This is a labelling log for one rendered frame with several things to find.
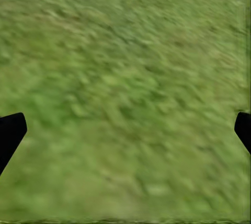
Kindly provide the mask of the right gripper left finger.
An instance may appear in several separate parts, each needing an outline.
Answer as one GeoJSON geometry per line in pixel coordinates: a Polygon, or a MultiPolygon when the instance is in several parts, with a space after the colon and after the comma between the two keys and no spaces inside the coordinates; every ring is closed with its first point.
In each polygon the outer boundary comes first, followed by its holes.
{"type": "Polygon", "coordinates": [[[0,175],[27,132],[22,112],[0,118],[0,175]]]}

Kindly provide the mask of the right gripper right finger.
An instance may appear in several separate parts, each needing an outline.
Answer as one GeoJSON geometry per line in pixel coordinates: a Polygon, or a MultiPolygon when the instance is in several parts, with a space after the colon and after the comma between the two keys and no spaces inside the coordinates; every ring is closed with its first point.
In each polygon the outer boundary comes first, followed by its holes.
{"type": "Polygon", "coordinates": [[[251,114],[240,112],[234,130],[251,154],[251,114]]]}

